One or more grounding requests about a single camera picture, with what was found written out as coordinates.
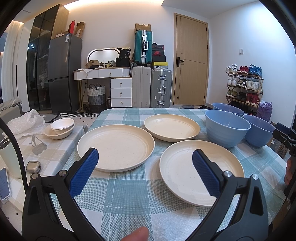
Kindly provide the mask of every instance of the white plastic bag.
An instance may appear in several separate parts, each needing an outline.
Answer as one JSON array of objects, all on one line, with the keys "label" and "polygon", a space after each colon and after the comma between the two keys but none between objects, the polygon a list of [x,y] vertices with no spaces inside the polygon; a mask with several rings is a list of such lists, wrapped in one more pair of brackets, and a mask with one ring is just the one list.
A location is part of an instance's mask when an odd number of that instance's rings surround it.
[{"label": "white plastic bag", "polygon": [[19,139],[23,136],[44,134],[45,120],[43,116],[39,115],[37,110],[32,109],[21,117],[12,119],[7,126],[15,138]]}]

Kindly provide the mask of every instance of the purple plastic bag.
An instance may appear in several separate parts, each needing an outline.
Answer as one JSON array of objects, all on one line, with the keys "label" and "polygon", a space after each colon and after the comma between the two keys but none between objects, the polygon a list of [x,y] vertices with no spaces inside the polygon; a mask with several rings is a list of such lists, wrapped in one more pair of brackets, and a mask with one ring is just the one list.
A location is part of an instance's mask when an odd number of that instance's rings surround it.
[{"label": "purple plastic bag", "polygon": [[256,116],[269,122],[271,113],[272,113],[272,103],[261,100]]}]

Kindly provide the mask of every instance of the plaid tablecloth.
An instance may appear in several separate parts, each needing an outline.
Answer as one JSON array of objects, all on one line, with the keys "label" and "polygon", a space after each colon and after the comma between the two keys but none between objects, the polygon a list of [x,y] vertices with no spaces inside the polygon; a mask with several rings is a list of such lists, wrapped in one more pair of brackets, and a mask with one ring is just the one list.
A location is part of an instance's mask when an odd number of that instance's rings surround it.
[{"label": "plaid tablecloth", "polygon": [[[41,141],[47,145],[47,149],[40,155],[36,156],[32,149],[33,144],[31,143],[32,137],[22,137],[17,140],[22,157],[24,159],[25,167],[29,161],[39,161],[41,164],[41,176],[56,175],[59,170],[63,168],[67,160],[69,159],[73,150],[77,147],[78,141],[84,135],[83,126],[75,126],[72,133],[62,139],[53,140],[46,135],[36,135]],[[0,157],[0,169],[6,167],[3,159]],[[11,198],[8,200],[20,211],[23,210],[25,202],[25,191],[22,184],[22,179],[15,178],[9,174],[8,170],[9,186],[12,193]],[[30,174],[27,173],[27,181],[30,181]]]},{"label": "plaid tablecloth", "polygon": [[[175,114],[196,121],[201,132],[196,139],[209,141],[205,128],[205,110],[200,109],[136,109],[105,110],[90,129],[110,124],[127,124],[144,128],[144,120],[156,114]],[[172,143],[155,138],[155,149],[141,166],[126,172],[106,173],[94,170],[81,195],[75,200],[95,229],[106,240],[120,240],[140,226],[149,228],[149,240],[185,240],[210,210],[183,202],[171,193],[163,182],[159,160]],[[242,140],[229,148],[241,162],[246,177],[256,173],[261,180],[268,207],[269,223],[279,211],[283,200],[286,163],[268,146],[253,148]],[[75,150],[65,169],[79,160]],[[70,229],[56,196],[55,207],[63,225]],[[221,224],[225,228],[232,216],[238,196]]]}]

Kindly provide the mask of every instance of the woven basket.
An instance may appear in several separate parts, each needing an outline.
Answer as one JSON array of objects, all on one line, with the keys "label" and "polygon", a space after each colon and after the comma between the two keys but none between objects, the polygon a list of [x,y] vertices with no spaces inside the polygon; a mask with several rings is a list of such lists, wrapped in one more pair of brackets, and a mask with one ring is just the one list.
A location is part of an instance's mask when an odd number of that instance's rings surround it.
[{"label": "woven basket", "polygon": [[89,88],[87,88],[87,98],[89,100],[90,112],[101,113],[107,109],[105,86],[97,84],[100,86],[97,87],[97,85],[93,85],[95,87],[90,87],[91,85],[89,85]]}]

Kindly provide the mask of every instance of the silver suitcase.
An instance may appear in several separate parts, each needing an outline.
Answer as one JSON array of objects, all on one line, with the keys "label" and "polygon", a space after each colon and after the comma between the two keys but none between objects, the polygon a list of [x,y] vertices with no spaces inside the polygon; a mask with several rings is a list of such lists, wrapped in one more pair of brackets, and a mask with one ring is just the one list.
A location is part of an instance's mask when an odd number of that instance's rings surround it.
[{"label": "silver suitcase", "polygon": [[133,67],[132,78],[132,107],[149,108],[150,106],[150,67]]},{"label": "silver suitcase", "polygon": [[169,108],[172,93],[172,72],[167,69],[151,70],[151,108]]}]

